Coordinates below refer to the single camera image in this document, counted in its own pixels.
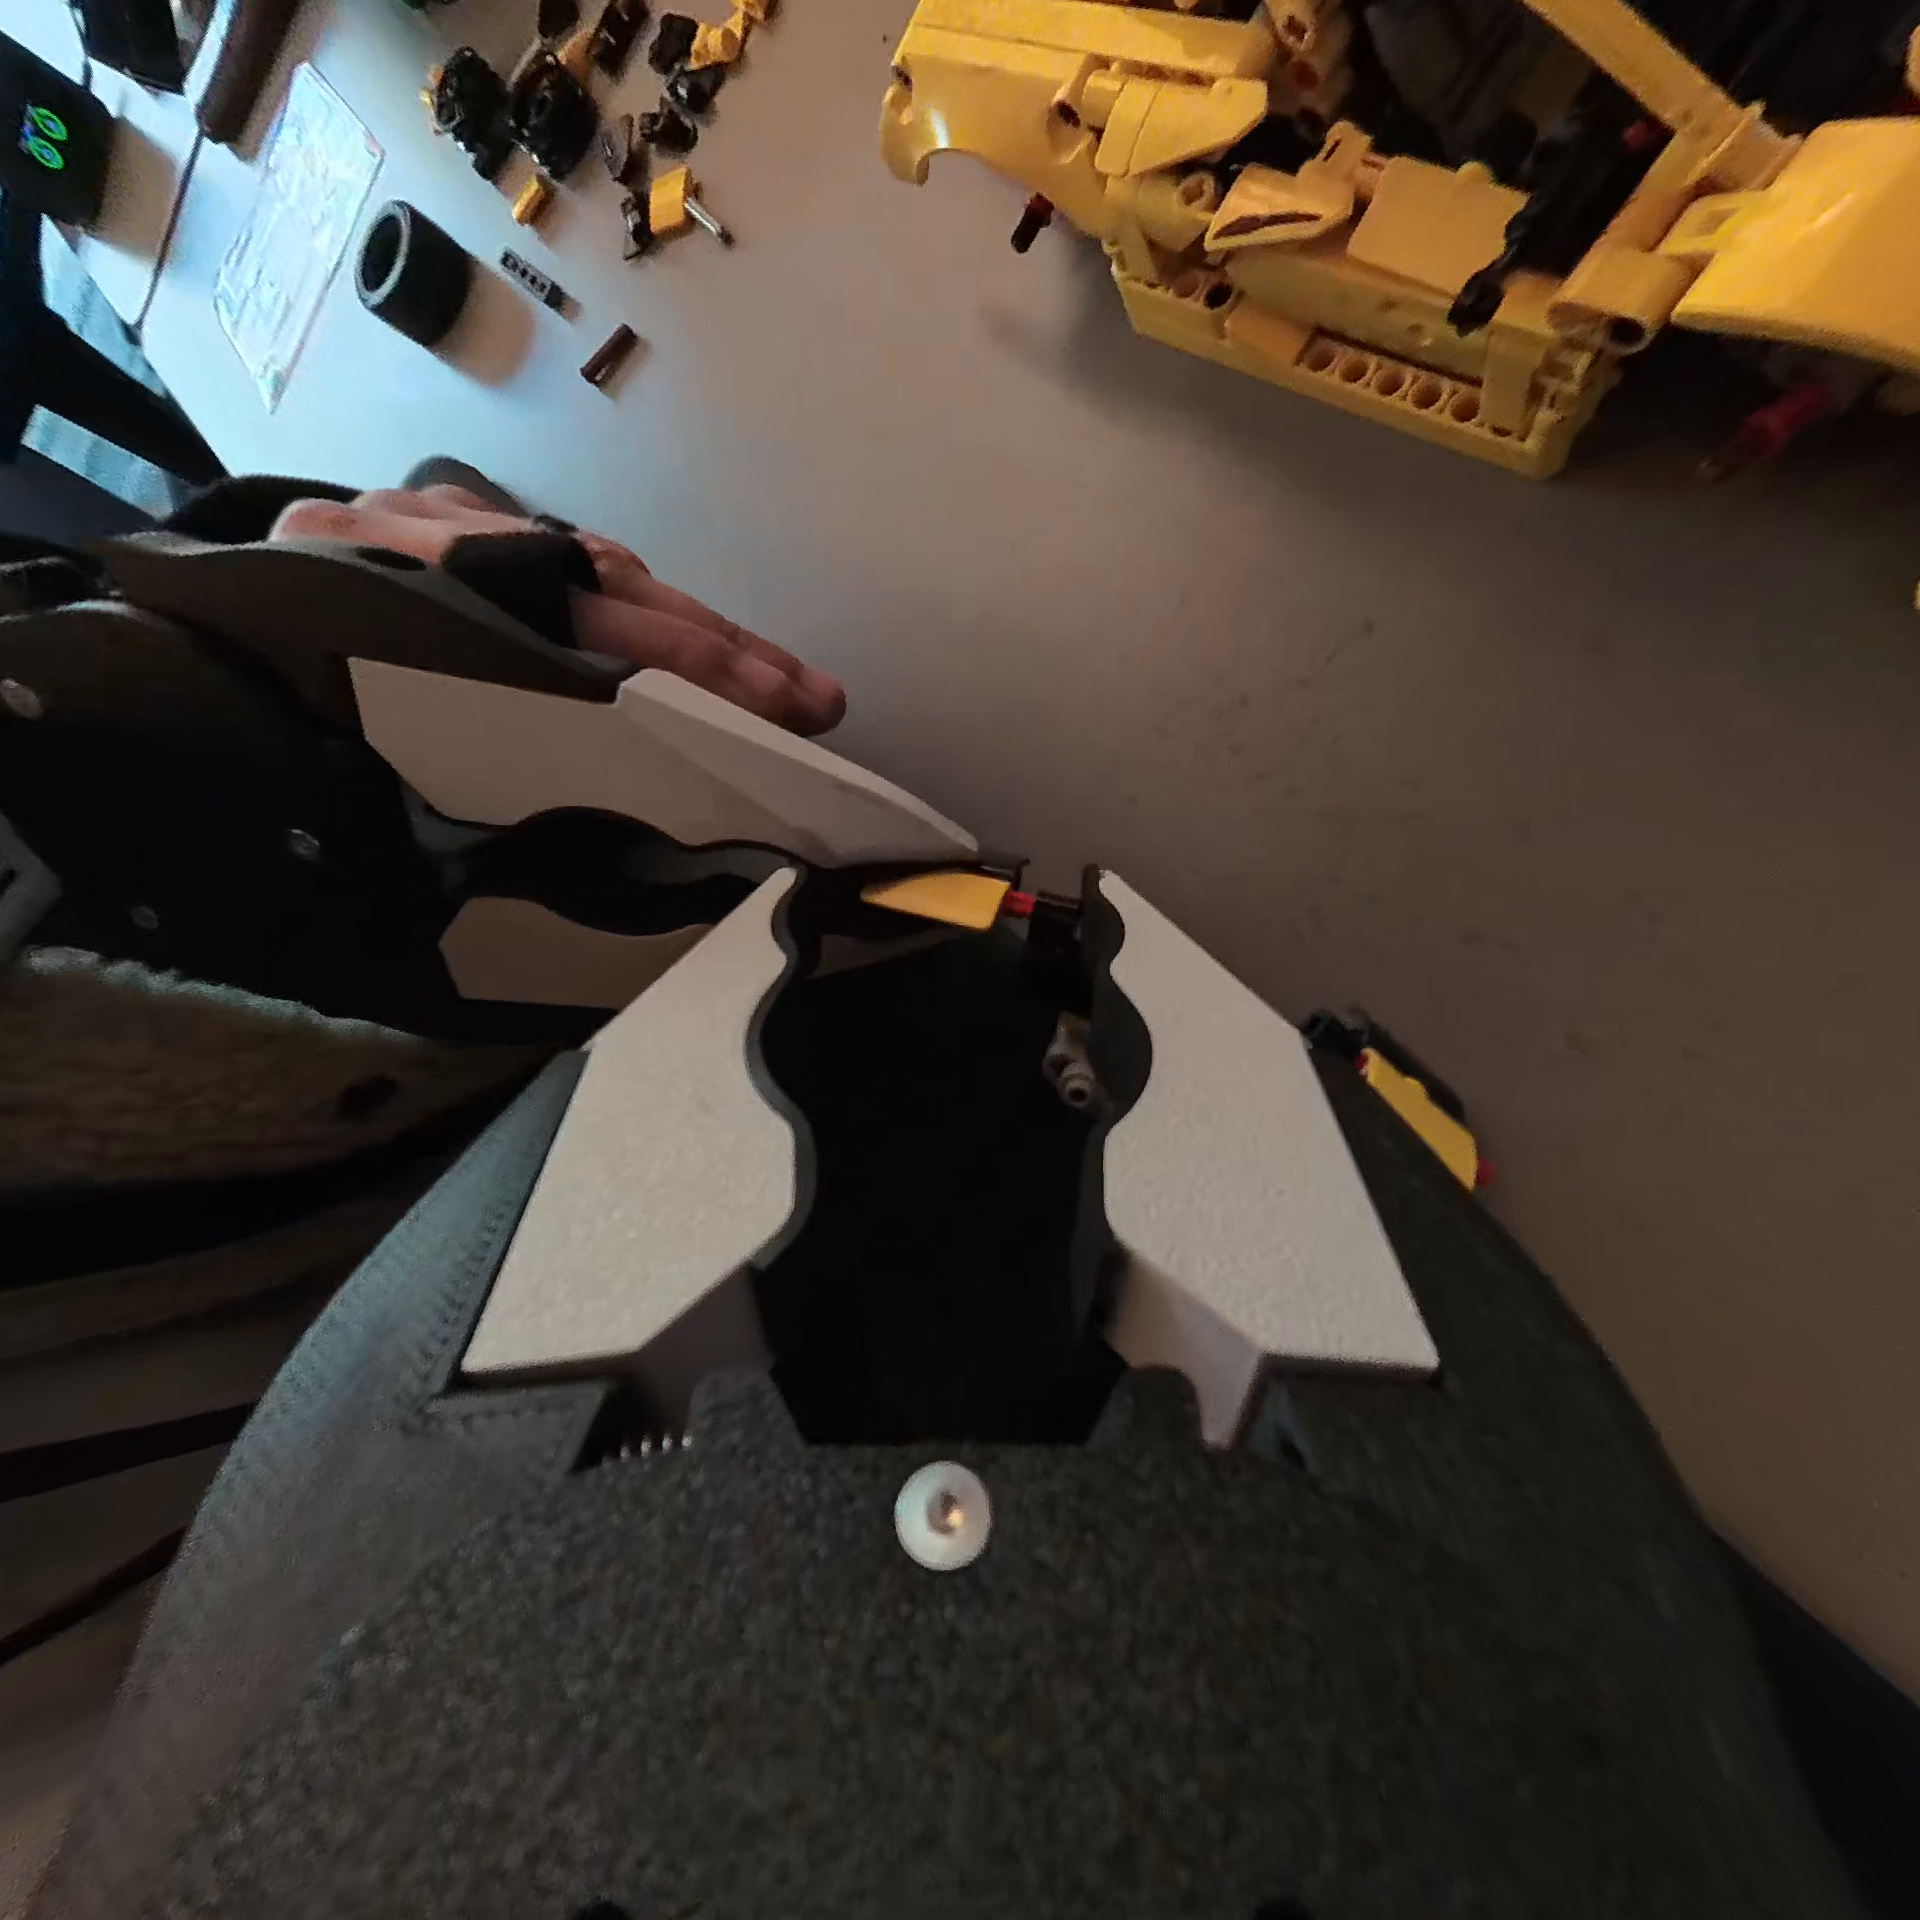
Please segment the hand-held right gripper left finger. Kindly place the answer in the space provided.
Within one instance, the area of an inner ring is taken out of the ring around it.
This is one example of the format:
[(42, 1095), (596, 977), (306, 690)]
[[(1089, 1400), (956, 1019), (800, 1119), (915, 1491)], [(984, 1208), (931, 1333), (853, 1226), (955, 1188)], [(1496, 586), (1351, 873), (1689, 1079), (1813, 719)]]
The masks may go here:
[(587, 1048), (462, 1380), (615, 1380), (686, 1428), (707, 1380), (773, 1371), (755, 1277), (804, 1219), (804, 1131), (760, 1037), (800, 877), (766, 879)]

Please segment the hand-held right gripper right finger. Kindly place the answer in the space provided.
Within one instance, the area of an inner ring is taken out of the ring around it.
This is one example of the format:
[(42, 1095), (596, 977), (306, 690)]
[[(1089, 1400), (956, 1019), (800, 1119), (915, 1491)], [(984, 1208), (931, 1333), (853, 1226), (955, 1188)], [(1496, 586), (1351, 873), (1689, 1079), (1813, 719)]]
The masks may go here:
[(1427, 1380), (1440, 1359), (1300, 1030), (1107, 868), (1084, 886), (1084, 1310), (1182, 1377), (1207, 1448), (1275, 1371)]

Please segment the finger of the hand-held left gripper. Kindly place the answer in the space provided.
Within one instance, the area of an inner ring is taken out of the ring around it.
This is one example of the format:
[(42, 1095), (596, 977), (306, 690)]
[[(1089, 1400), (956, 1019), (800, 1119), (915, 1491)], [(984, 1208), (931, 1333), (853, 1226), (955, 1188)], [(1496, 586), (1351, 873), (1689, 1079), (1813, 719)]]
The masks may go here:
[(973, 833), (935, 808), (664, 668), (606, 706), (358, 659), (349, 677), (367, 744), (469, 826), (593, 811), (687, 850), (753, 846), (813, 868), (978, 860)]
[(458, 884), (440, 957), (469, 1000), (620, 1013), (789, 864), (755, 848), (498, 848)]

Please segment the small yellow connector brick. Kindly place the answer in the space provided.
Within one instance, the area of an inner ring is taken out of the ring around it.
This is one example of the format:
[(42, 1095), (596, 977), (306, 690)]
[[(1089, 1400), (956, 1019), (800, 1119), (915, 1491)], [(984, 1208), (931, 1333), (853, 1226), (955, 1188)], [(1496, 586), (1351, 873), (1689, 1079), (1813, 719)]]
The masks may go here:
[(960, 931), (987, 931), (1000, 919), (1015, 884), (975, 870), (929, 870), (891, 877), (860, 890), (862, 904)]

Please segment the black and yellow brick subassembly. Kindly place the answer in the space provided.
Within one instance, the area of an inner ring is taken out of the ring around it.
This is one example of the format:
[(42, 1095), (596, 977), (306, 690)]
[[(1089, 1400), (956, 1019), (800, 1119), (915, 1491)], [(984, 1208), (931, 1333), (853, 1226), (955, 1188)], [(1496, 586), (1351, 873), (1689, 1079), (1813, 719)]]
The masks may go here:
[(1047, 1006), (1078, 1022), (1095, 1019), (1113, 968), (1113, 915), (1100, 877), (1087, 864), (1075, 893), (1035, 893), (1026, 920), (1029, 984)]

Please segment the yellow toy brick car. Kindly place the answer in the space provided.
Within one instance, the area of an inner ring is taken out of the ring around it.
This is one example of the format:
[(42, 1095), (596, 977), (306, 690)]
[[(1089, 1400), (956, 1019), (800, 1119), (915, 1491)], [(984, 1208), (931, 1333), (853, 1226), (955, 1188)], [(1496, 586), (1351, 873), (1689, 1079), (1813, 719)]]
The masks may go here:
[(1155, 342), (1527, 479), (1678, 328), (1709, 459), (1916, 411), (1916, 4), (927, 2), (887, 170), (969, 157)]

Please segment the person's left forearm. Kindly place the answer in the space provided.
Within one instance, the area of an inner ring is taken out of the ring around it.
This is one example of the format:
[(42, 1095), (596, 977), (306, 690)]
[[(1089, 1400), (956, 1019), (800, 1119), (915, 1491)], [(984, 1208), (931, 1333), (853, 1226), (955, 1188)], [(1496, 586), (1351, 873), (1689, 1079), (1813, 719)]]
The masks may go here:
[(284, 475), (236, 475), (196, 490), (169, 511), (158, 528), (207, 544), (242, 546), (269, 539), (293, 510), (380, 510), (415, 517), (447, 517), (455, 511), (529, 519), (533, 513), (478, 468), (433, 455), (407, 470), (387, 488), (353, 488), (340, 482)]

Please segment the person's left hand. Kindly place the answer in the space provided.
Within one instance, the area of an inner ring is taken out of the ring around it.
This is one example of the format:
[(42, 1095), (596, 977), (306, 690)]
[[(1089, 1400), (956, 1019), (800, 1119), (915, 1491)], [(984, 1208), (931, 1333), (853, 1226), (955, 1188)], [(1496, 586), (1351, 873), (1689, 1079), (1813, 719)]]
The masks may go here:
[(424, 462), (402, 488), (289, 499), (271, 540), (433, 568), (549, 644), (667, 673), (787, 733), (822, 739), (847, 713), (822, 668), (671, 588), (631, 548), (533, 513), (462, 462)]

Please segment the yellow black brick assembly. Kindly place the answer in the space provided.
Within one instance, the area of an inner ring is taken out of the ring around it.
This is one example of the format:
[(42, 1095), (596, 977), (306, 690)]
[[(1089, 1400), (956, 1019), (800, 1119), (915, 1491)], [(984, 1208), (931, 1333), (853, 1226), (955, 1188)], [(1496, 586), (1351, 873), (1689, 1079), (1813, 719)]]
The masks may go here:
[(1458, 1091), (1384, 1024), (1360, 1010), (1318, 1008), (1302, 1024), (1302, 1035), (1307, 1044), (1346, 1060), (1469, 1193), (1493, 1188), (1495, 1162)]

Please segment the white shirt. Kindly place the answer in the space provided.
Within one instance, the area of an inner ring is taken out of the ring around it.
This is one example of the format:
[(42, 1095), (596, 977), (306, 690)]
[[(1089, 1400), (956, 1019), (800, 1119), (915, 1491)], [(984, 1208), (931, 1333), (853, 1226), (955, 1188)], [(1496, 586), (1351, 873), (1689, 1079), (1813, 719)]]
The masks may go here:
[(4, 1917), (27, 1913), (53, 1864), (153, 1608), (158, 1573), (122, 1590), (113, 1579), (184, 1531), (227, 1440), (166, 1439), (162, 1455), (109, 1471), (78, 1460), (104, 1435), (253, 1406), (349, 1271), (331, 1264), (275, 1293), (4, 1364), (4, 1455), (64, 1453), (29, 1471), (55, 1486), (18, 1493), (18, 1471), (4, 1471), (4, 1642), (29, 1640), (2, 1679)]

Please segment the loose black and yellow bricks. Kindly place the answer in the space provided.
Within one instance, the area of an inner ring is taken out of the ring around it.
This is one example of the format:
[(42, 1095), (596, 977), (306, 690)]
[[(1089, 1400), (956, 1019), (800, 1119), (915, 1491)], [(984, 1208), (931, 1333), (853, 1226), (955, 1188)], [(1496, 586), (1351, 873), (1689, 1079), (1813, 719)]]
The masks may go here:
[[(751, 39), (780, 11), (780, 2), (733, 4), (724, 19), (656, 13), (651, 4), (598, 4), (593, 15), (584, 4), (536, 6), (533, 48), (516, 60), (507, 88), (538, 46), (560, 57), (589, 88), (598, 131), (587, 157), (598, 157), (620, 193), (622, 259), (627, 264), (656, 253), (689, 228), (724, 248), (733, 246), (733, 231), (702, 202), (689, 157)], [(647, 111), (607, 113), (598, 108), (595, 84), (620, 79), (644, 30), (651, 31), (646, 64), (660, 84), (658, 102)], [(513, 213), (515, 222), (529, 228), (560, 182), (536, 170), (518, 146), (515, 150), (529, 162), (533, 179), (520, 188)]]

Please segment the clear sticker sheet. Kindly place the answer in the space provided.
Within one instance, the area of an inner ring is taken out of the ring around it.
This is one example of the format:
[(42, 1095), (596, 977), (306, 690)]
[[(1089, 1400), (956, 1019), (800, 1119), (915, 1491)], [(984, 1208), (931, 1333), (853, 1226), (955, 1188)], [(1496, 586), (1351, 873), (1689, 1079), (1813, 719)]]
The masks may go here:
[(258, 162), (253, 204), (211, 293), (215, 320), (267, 413), (293, 386), (382, 164), (376, 137), (302, 62)]

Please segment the black device green lights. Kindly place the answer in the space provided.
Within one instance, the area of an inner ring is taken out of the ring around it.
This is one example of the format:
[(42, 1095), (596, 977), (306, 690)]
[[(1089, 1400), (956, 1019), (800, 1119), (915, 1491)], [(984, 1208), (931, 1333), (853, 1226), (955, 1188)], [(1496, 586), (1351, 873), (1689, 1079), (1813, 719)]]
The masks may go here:
[(95, 228), (107, 199), (113, 128), (84, 84), (2, 35), (2, 193), (9, 206)]

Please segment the dark brown roll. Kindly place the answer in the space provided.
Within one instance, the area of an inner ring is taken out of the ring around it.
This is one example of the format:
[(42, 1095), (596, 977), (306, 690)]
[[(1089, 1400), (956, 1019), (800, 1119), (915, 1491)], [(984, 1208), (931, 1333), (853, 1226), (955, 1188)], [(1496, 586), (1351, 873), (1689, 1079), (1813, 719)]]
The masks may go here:
[(302, 15), (304, 2), (213, 2), (187, 97), (202, 137), (235, 146)]

